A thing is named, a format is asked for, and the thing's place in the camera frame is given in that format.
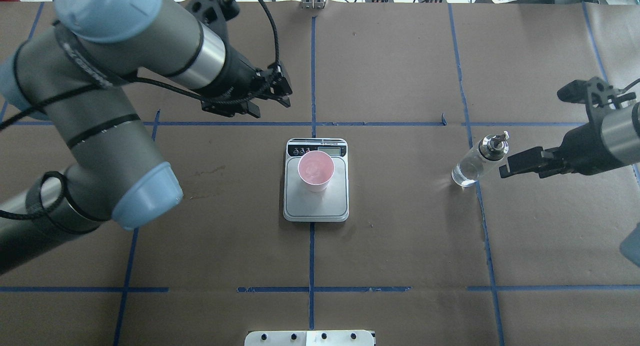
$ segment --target bottle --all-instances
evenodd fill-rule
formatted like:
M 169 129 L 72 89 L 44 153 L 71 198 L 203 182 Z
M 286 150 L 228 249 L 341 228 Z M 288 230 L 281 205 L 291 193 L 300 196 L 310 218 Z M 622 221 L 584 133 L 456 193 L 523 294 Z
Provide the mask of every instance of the bottle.
M 495 168 L 509 152 L 509 132 L 489 134 L 462 157 L 451 171 L 451 178 L 462 187 L 470 187 Z

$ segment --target liquid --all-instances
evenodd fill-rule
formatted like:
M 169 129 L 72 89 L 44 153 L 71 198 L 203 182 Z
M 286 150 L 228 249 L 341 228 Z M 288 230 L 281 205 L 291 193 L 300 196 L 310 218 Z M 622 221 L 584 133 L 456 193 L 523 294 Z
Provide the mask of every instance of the liquid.
M 473 163 L 462 161 L 451 171 L 451 178 L 462 187 L 470 187 L 478 180 L 478 169 Z

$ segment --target glass bottle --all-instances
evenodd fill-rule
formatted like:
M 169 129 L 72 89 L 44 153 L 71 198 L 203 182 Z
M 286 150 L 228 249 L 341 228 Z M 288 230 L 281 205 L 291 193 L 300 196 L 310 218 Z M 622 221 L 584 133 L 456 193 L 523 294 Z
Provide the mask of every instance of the glass bottle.
M 509 152 L 509 132 L 489 134 L 469 150 L 451 171 L 451 178 L 462 187 L 470 187 L 495 168 Z

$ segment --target cup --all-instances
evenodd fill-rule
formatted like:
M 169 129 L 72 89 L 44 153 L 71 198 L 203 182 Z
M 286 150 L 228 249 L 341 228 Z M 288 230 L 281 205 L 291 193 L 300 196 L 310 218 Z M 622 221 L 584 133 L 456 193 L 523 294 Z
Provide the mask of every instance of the cup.
M 334 160 L 324 151 L 309 151 L 300 158 L 297 173 L 306 189 L 312 193 L 324 191 L 334 176 Z

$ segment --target light blue joint cap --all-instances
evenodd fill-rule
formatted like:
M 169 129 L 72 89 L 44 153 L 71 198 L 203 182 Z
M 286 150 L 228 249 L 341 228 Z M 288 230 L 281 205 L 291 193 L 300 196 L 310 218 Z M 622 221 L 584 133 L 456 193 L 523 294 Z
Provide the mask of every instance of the light blue joint cap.
M 620 243 L 620 253 L 636 266 L 640 267 L 640 223 Z
M 55 13 L 69 30 L 99 44 L 137 36 L 156 19 L 162 0 L 54 0 Z
M 32 105 L 29 103 L 29 100 L 27 100 L 25 95 L 23 95 L 23 92 L 20 91 L 18 80 L 16 80 L 16 74 L 14 74 L 16 54 L 18 54 L 17 51 L 0 64 L 0 94 L 2 94 L 4 99 L 11 105 L 18 107 L 20 111 L 25 111 Z M 30 114 L 29 116 L 38 120 L 49 120 L 49 117 L 46 116 L 46 114 L 38 111 Z
M 178 184 L 169 162 L 162 162 L 146 175 L 118 201 L 111 218 L 124 230 L 134 230 L 173 209 L 183 200 L 183 189 Z

